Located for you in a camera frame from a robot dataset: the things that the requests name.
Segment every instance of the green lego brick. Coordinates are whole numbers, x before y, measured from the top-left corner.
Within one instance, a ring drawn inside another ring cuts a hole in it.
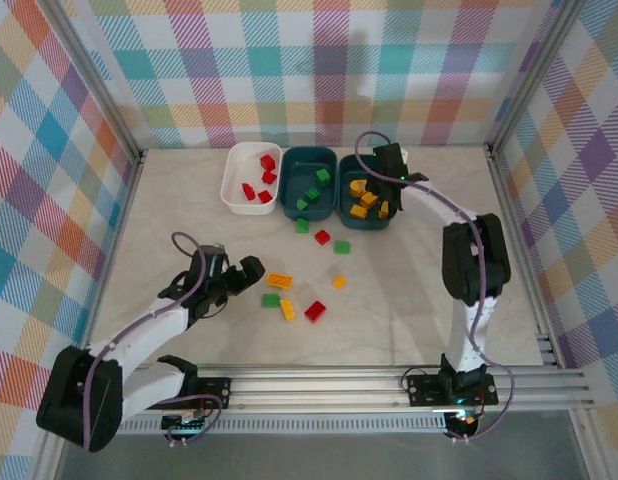
[[[265,293],[262,296],[262,306],[265,308],[277,308],[280,306],[280,295],[276,293]]]
[[[331,175],[326,168],[321,168],[316,172],[316,176],[318,177],[318,183],[321,187],[328,187],[331,183]]]
[[[309,233],[309,220],[305,220],[304,218],[296,220],[296,232]]]
[[[336,243],[333,246],[333,251],[335,253],[346,255],[351,251],[351,244],[346,240],[336,240]]]
[[[305,195],[307,196],[307,200],[312,203],[316,202],[320,198],[320,192],[315,188],[310,188],[309,190],[307,190],[305,192]]]

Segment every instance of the checkered fabric backdrop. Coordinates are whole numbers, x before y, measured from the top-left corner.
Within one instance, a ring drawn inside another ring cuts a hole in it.
[[[504,153],[561,350],[618,461],[618,0],[586,4]]]
[[[34,0],[0,0],[0,479],[24,478],[56,354],[83,333],[125,155]]]
[[[531,66],[536,62],[539,54],[542,51],[542,42],[547,38],[551,28],[556,21],[556,17],[560,8],[564,5],[565,0],[552,0],[549,10],[545,14],[544,19],[542,20],[542,24],[540,28],[536,31],[536,35],[525,54],[525,58],[523,59],[518,71],[516,72],[516,76],[509,87],[509,91],[507,92],[507,96],[504,101],[500,105],[500,109],[498,110],[498,114],[496,115],[496,119],[491,125],[489,129],[489,134],[485,139],[487,143],[493,143],[495,140],[495,136],[498,133],[500,126],[502,125],[502,120],[505,118],[505,115],[509,113],[511,108],[511,102],[516,98],[520,87],[523,85],[524,81],[527,78],[529,70]]]
[[[139,144],[163,148],[482,143],[551,3],[62,1]]]

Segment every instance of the orange lego brick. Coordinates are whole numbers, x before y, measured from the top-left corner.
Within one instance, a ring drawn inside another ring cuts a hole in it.
[[[389,202],[386,200],[380,204],[380,210],[378,211],[378,218],[380,220],[386,220],[389,217]]]
[[[378,197],[371,192],[365,193],[360,199],[360,205],[367,210],[373,208],[376,203],[378,203]]]
[[[349,216],[351,218],[355,218],[356,220],[364,220],[367,218],[367,210],[362,208],[360,205],[354,205],[349,211]]]
[[[336,277],[336,279],[333,281],[333,286],[340,290],[342,287],[345,286],[345,283],[347,283],[347,279],[340,275],[339,277]]]
[[[288,298],[280,300],[280,308],[282,308],[282,314],[285,316],[285,320],[293,322],[294,318],[296,318],[296,312],[293,310],[291,300]]]
[[[356,198],[362,197],[366,192],[366,186],[366,180],[354,180],[349,184],[349,195]]]
[[[289,290],[293,284],[293,277],[289,275],[283,275],[282,273],[270,273],[267,277],[267,285],[272,287],[282,288],[283,290]]]

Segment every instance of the white tabletop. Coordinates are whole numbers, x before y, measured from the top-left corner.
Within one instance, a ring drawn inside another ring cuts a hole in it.
[[[338,158],[351,148],[334,149]],[[311,224],[351,242],[335,255],[313,235],[295,231],[278,205],[266,216],[228,211],[219,190],[227,150],[152,150],[103,298],[93,339],[102,339],[147,308],[189,259],[171,244],[186,231],[200,243],[225,245],[232,262],[259,257],[268,272],[294,277],[284,292],[296,310],[287,323],[279,309],[261,307],[274,292],[265,279],[215,318],[199,320],[157,355],[206,364],[437,364],[451,327],[451,297],[441,279],[441,234],[399,212],[383,231],[345,228],[334,212]],[[477,213],[500,213],[480,148],[410,148],[410,171],[427,175],[452,200]],[[487,354],[514,365],[541,363],[536,325],[513,264],[487,336]],[[347,285],[331,282],[342,274]],[[316,324],[303,312],[315,300],[327,307]]]

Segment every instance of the toy block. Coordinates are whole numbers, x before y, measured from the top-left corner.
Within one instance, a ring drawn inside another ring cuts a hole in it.
[[[273,182],[275,182],[276,178],[278,178],[278,175],[269,170],[262,174],[262,181],[265,182],[267,185],[271,185]]]
[[[313,305],[311,305],[305,312],[305,317],[307,317],[311,323],[316,323],[326,311],[327,307],[325,307],[322,303],[315,301],[313,302]]]
[[[339,277],[336,277],[336,279],[333,281],[333,286],[340,290],[342,287],[345,286],[345,283],[347,283],[347,279],[340,275]]]
[[[355,218],[356,220],[364,220],[367,218],[367,210],[362,208],[360,205],[354,205],[349,211],[349,216],[351,218]]]
[[[282,308],[282,314],[285,316],[285,320],[293,322],[294,318],[296,318],[296,312],[293,310],[291,300],[283,298],[280,300],[280,307]]]
[[[346,240],[336,240],[333,246],[334,253],[346,255],[351,251],[351,244]]]
[[[280,295],[276,293],[265,293],[262,296],[262,306],[265,308],[276,308],[280,305]]]
[[[271,200],[273,200],[273,197],[271,196],[271,194],[266,190],[263,190],[262,192],[260,192],[258,194],[258,198],[260,199],[260,202],[262,203],[269,203]]]
[[[365,193],[360,199],[360,205],[367,210],[373,208],[376,203],[378,203],[378,197],[371,192]]]
[[[330,239],[331,239],[331,235],[329,235],[327,232],[325,232],[324,230],[320,230],[318,233],[316,233],[316,235],[314,236],[314,238],[316,239],[316,241],[320,244],[320,245],[324,245],[325,243],[327,243]]]
[[[304,218],[296,220],[296,232],[309,233],[309,221]]]
[[[307,190],[305,192],[305,195],[307,197],[307,200],[309,200],[309,202],[311,203],[316,202],[320,198],[320,192],[315,188],[310,188],[309,190]]]
[[[283,275],[282,273],[270,273],[267,277],[267,285],[289,290],[291,285],[293,285],[293,277]]]
[[[380,220],[386,220],[387,218],[389,218],[389,202],[387,202],[386,200],[380,204],[378,218]]]
[[[360,198],[366,193],[366,187],[366,180],[354,180],[349,184],[349,195],[351,195],[352,197]]]
[[[275,170],[276,161],[271,155],[264,155],[260,157],[260,165],[267,171]]]
[[[331,175],[326,168],[321,168],[316,172],[316,176],[318,177],[318,183],[321,187],[328,187],[331,183]]]
[[[251,201],[256,198],[256,192],[253,191],[253,188],[251,188],[251,185],[248,183],[242,184],[242,191],[245,192],[245,197],[247,197],[247,200]]]

